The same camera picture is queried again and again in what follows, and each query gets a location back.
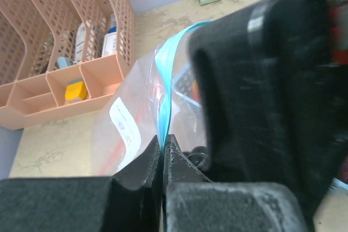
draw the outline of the beige marble surface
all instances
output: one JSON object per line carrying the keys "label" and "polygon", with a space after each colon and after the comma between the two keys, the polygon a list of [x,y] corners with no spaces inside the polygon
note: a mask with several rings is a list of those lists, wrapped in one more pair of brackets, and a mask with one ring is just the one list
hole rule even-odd
{"label": "beige marble surface", "polygon": [[[258,0],[223,0],[199,6],[184,0],[135,17],[136,57],[153,50],[169,36],[207,19],[216,19]],[[26,128],[11,177],[91,175],[90,132],[96,112]],[[348,231],[348,197],[327,197],[315,222],[318,231]]]}

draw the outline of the yellow object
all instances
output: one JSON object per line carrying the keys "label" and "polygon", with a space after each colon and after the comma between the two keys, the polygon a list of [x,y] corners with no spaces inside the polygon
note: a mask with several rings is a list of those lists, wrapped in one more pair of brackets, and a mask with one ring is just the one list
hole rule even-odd
{"label": "yellow object", "polygon": [[86,85],[82,80],[69,84],[65,90],[65,100],[69,103],[82,101],[86,98],[86,95]]}

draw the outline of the transparent bag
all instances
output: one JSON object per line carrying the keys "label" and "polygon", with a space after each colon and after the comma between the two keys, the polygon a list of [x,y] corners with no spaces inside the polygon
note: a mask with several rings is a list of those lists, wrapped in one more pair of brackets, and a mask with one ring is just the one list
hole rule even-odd
{"label": "transparent bag", "polygon": [[112,175],[139,156],[155,135],[164,150],[175,134],[183,152],[206,146],[186,28],[138,59],[92,127],[92,173]]}

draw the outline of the sticker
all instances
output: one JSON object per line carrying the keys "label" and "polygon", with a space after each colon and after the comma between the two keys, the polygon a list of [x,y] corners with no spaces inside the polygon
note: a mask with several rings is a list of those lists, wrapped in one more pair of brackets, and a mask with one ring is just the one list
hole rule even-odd
{"label": "sticker", "polygon": [[120,97],[111,106],[109,115],[126,146],[125,156],[117,168],[117,171],[120,171],[136,157],[141,145],[141,136],[133,116],[127,110]]}

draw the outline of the orange plastic organizer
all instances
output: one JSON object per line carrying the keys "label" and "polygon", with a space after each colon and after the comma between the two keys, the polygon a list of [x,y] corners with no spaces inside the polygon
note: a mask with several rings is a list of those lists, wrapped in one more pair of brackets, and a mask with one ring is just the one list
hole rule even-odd
{"label": "orange plastic organizer", "polygon": [[[111,14],[116,53],[100,57]],[[75,61],[78,27],[85,40]],[[0,126],[11,130],[103,108],[134,63],[134,13],[128,0],[0,0]],[[58,57],[74,64],[58,69]],[[82,78],[88,95],[68,104]]]}

